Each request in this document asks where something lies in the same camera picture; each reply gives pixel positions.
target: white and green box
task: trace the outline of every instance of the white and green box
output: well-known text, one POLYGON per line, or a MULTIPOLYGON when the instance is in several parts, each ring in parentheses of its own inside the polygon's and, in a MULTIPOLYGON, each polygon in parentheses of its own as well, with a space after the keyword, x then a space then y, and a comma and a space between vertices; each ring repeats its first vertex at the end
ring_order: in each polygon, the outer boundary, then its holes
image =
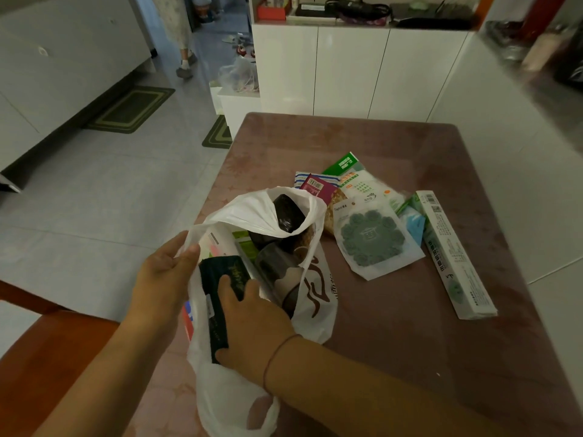
POLYGON ((423 240, 439 271, 455 312, 462 320, 498 315, 443 208, 431 190, 413 195, 413 207, 426 219, 423 240))

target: red string bracelet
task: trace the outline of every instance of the red string bracelet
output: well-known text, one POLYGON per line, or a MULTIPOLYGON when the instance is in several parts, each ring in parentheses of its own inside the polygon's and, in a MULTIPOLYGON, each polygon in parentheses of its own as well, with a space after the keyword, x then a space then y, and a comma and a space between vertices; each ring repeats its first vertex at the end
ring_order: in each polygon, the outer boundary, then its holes
POLYGON ((293 336, 288 337, 287 339, 285 339, 283 342, 281 342, 281 344, 279 344, 279 346, 277 348, 275 348, 275 351, 273 352, 273 354, 271 355, 271 357, 269 358, 269 360, 267 361, 267 366, 265 367, 265 370, 263 371, 263 389, 267 392, 267 394, 272 395, 268 390, 267 387, 265 386, 265 379, 267 378, 267 370, 269 369, 269 367, 271 366, 271 362, 273 361, 274 357, 276 356, 276 354, 279 352, 279 350, 281 350, 281 347, 284 346, 286 343, 288 343, 291 339, 293 339, 294 337, 301 337, 301 334, 294 334, 293 336))

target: green floor mat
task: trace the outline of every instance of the green floor mat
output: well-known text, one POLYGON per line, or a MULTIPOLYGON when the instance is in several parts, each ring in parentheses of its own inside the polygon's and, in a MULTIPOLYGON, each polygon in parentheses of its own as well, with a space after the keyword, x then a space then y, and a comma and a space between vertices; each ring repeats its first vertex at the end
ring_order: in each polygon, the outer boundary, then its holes
POLYGON ((225 120, 224 115, 219 115, 213 128, 210 130, 205 140, 202 141, 202 146, 228 149, 231 147, 231 144, 233 144, 233 138, 231 138, 231 132, 229 131, 227 121, 225 120))
POLYGON ((173 93, 170 88, 134 86, 85 124, 85 128, 133 133, 173 93))

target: hand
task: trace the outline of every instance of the hand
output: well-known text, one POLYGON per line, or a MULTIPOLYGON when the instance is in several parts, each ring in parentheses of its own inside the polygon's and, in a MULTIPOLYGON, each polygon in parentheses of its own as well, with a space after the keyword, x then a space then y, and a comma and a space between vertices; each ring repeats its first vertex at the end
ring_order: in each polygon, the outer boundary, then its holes
POLYGON ((176 333, 180 310, 188 300, 188 281, 200 256, 197 244, 175 258, 187 234, 179 233, 144 261, 123 322, 159 340, 164 350, 176 333))
POLYGON ((239 302, 229 276, 219 281, 219 298, 227 323, 229 348, 217 350, 216 359, 245 379, 263 386, 263 373, 273 352, 295 334, 284 310, 259 297, 259 283, 252 279, 239 302))

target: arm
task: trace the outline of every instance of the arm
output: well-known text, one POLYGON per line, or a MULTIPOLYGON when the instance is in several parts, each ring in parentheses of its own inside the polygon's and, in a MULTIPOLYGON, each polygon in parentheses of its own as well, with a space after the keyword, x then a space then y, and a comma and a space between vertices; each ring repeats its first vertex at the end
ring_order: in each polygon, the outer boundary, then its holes
POLYGON ((106 346, 35 432, 45 436, 121 436, 178 326, 198 246, 174 258, 186 232, 146 259, 128 314, 106 346))
MULTIPOLYGON (((277 347, 294 335, 283 310, 259 298, 250 281, 237 301, 229 278, 219 283, 229 348, 216 358, 262 386, 277 347)), ((315 342, 292 338, 275 354, 265 387, 340 436, 506 435, 481 415, 342 357, 315 342)))

